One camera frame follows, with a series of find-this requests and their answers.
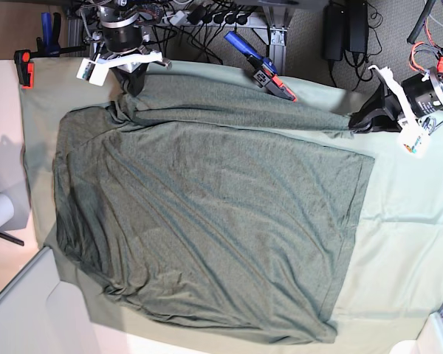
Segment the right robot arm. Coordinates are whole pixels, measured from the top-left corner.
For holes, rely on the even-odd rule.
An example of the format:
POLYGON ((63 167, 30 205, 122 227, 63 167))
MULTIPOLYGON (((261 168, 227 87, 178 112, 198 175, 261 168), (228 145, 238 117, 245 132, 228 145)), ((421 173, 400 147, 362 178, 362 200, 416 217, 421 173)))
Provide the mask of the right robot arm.
POLYGON ((164 63, 160 51, 147 47, 147 28, 161 22, 161 7, 147 1, 90 1, 86 8, 96 11, 97 29, 87 32, 91 49, 77 78, 102 86, 112 72, 122 90, 136 97, 145 85, 148 65, 164 63))

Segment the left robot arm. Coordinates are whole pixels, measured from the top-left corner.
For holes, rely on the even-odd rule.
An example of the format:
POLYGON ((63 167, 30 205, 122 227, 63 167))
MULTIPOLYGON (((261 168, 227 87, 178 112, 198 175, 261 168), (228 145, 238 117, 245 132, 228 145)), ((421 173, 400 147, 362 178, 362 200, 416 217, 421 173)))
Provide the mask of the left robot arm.
POLYGON ((348 123, 351 131, 401 132, 405 130, 407 117, 428 133, 443 125, 430 118, 431 114, 443 111, 443 46, 433 40, 428 25, 434 4, 434 1, 425 2, 407 37, 407 43, 411 45, 408 65, 415 75, 394 88, 396 81, 388 67, 370 66, 369 70, 380 84, 361 109, 351 115, 348 123))

